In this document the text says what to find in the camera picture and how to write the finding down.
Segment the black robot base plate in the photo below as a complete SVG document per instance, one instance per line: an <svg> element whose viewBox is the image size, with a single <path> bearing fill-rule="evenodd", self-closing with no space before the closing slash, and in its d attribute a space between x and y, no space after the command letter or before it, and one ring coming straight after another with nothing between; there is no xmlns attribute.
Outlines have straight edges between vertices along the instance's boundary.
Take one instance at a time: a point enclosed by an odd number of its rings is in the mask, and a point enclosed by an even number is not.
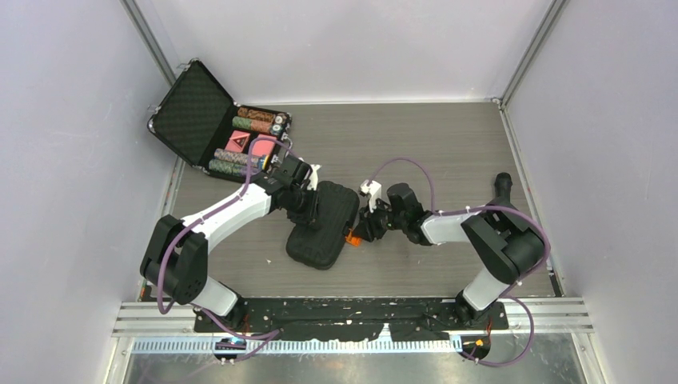
<svg viewBox="0 0 678 384"><path fill-rule="evenodd" d="M395 342L438 341L452 331L483 334L507 330L505 306L492 304L479 315L466 314L452 299L385 298L242 298L226 316L211 319L196 313L198 333L277 333L282 341L361 342L377 339L387 329Z"/></svg>

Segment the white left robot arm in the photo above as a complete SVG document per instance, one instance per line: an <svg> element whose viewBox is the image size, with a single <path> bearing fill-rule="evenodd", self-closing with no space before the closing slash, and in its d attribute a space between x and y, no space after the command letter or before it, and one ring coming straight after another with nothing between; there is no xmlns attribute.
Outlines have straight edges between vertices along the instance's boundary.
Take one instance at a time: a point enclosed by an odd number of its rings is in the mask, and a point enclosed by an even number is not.
<svg viewBox="0 0 678 384"><path fill-rule="evenodd" d="M177 304L192 304L214 314L224 330L238 330L245 321L239 296L208 275L209 254L246 224L274 210L287 210L295 223L317 224L317 164L289 156L270 173L246 177L232 195L196 214L166 215L154 227L140 265L140 274Z"/></svg>

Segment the black plastic tool case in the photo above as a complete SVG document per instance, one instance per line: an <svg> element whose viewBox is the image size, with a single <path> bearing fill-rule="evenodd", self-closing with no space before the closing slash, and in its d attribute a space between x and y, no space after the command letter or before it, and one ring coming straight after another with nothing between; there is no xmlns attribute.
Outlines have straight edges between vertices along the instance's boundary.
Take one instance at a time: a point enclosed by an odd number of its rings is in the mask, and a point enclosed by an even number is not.
<svg viewBox="0 0 678 384"><path fill-rule="evenodd" d="M358 194L343 185L322 181L317 185L318 215L313 226L296 225L285 245L296 262L327 270L338 259L345 237L353 228L360 204Z"/></svg>

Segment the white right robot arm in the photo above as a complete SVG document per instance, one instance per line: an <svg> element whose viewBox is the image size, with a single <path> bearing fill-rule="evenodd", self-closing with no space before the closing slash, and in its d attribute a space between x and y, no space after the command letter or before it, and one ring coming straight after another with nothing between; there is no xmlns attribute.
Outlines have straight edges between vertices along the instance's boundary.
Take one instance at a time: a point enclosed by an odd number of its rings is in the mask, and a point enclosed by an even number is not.
<svg viewBox="0 0 678 384"><path fill-rule="evenodd" d="M502 172L495 178L495 198L488 204L441 212L425 210L406 183L390 186L382 199L381 185L365 181L359 193L368 202L359 210L353 236L373 242L399 230L420 246L470 244L483 267L456 296L453 308L461 325L477 328L488 318L489 307L536 267L546 251L542 231L511 204L511 190L511 176Z"/></svg>

